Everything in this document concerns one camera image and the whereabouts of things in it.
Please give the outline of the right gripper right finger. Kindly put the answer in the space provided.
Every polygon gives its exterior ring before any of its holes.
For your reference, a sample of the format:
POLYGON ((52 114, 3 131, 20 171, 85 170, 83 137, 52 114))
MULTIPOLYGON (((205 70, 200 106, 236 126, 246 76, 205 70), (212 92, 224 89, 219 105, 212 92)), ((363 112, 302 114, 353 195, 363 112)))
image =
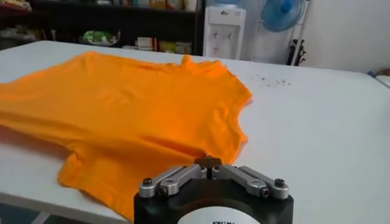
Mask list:
POLYGON ((236 167, 217 162, 211 165, 211 176, 214 179, 232 180, 245 188, 248 194, 260 198, 286 200, 289 197, 289 186, 283 179, 272 179, 247 166, 236 167))

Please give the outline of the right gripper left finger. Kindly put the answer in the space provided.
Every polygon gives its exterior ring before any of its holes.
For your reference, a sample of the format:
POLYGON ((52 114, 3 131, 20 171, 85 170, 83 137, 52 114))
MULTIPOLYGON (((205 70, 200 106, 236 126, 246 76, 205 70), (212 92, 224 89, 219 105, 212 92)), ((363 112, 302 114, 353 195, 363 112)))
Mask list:
POLYGON ((210 157, 195 159, 190 166, 174 166, 154 178, 145 178, 139 187, 141 198, 152 198, 156 195, 172 196, 192 179, 206 179, 210 157))

